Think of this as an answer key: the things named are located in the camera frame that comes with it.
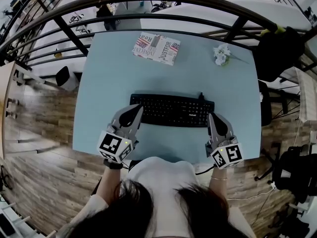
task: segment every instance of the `watch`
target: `watch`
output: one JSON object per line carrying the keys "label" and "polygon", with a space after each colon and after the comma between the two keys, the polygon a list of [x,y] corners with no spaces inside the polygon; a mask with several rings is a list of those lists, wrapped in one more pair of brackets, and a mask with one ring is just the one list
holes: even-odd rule
{"label": "watch", "polygon": [[110,169],[122,169],[123,164],[122,163],[115,163],[115,162],[109,162],[108,159],[104,159],[104,165],[107,166]]}

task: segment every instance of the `light blue desk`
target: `light blue desk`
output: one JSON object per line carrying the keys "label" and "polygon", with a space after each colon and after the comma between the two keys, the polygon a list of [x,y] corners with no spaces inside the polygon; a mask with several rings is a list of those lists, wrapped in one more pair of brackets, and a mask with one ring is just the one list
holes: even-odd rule
{"label": "light blue desk", "polygon": [[[109,32],[94,37],[77,97],[73,149],[100,155],[96,150],[102,130],[115,112],[129,105],[133,93],[157,93],[197,98],[203,92],[214,101],[215,112],[227,118],[246,159],[257,158],[261,142],[259,86],[249,50],[229,45],[232,59],[225,67],[214,63],[213,48],[220,42],[174,33],[162,35],[181,41],[174,66],[140,58],[132,48],[140,32]],[[141,124],[140,143],[129,159],[159,156],[191,163],[212,162],[206,157],[207,128]]]}

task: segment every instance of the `person in black clothing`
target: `person in black clothing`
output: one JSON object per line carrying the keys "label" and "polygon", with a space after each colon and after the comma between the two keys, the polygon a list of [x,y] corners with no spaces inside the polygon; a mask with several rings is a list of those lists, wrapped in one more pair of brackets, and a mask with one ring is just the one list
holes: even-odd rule
{"label": "person in black clothing", "polygon": [[[110,12],[106,4],[103,4],[103,5],[100,4],[100,5],[97,5],[96,7],[99,9],[96,15],[97,18],[112,16],[112,13]],[[115,20],[111,20],[111,19],[105,20],[104,26],[107,31],[109,31],[110,28],[112,28],[113,30],[116,30]]]}

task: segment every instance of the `keyboard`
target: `keyboard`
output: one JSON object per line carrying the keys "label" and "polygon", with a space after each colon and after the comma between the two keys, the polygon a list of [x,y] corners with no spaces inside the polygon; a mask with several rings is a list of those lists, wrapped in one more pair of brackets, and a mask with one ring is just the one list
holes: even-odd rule
{"label": "keyboard", "polygon": [[141,122],[175,127],[207,127],[208,113],[214,111],[214,102],[195,98],[132,94],[130,105],[142,104]]}

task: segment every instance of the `woman's right arm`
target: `woman's right arm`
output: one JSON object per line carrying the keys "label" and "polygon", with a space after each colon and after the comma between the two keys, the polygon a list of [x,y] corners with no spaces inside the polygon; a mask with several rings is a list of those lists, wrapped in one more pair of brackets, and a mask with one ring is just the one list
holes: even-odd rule
{"label": "woman's right arm", "polygon": [[218,167],[213,169],[209,188],[218,195],[227,198],[227,169],[219,169]]}

